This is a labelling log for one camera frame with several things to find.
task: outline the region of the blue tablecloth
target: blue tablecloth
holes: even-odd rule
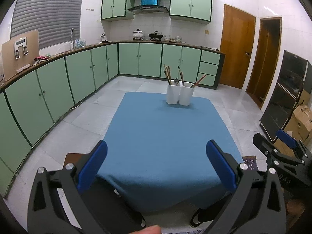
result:
[[[98,176],[139,212],[189,200],[207,208],[225,193],[206,156],[214,139],[238,163],[241,155],[213,104],[192,97],[168,105],[165,94],[126,93],[104,140],[108,154]]]

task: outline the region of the window blind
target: window blind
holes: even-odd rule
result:
[[[31,30],[39,31],[39,49],[67,42],[71,29],[80,38],[82,0],[17,0],[11,37]]]

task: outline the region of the screw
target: screw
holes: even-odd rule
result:
[[[74,168],[74,164],[73,163],[68,163],[67,165],[65,165],[66,170],[71,170],[72,168]]]
[[[38,173],[43,173],[43,172],[44,172],[44,167],[38,168],[37,172],[38,172]]]
[[[246,165],[245,163],[241,163],[239,165],[239,167],[242,169],[242,170],[247,170],[248,169],[248,165]]]
[[[276,173],[276,170],[275,170],[274,168],[271,167],[271,168],[269,169],[269,172],[270,172],[271,174],[275,174],[275,173]]]

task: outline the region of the doorway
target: doorway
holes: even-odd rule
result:
[[[224,5],[220,52],[225,53],[220,83],[242,89],[255,37],[255,17]]]
[[[260,19],[255,63],[246,92],[262,107],[269,91],[280,52],[282,18]]]

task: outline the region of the drawer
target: drawer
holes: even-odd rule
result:
[[[198,73],[197,80],[199,80],[202,76],[203,74]],[[213,86],[215,79],[216,79],[215,76],[206,75],[206,77],[199,84]]]
[[[202,51],[202,58],[200,60],[219,65],[220,54],[209,51]]]
[[[199,72],[200,73],[204,73],[204,74],[208,74],[208,75],[216,75],[216,72],[218,70],[218,66],[217,65],[213,65],[210,63],[206,63],[206,62],[200,62],[200,66],[199,66]]]

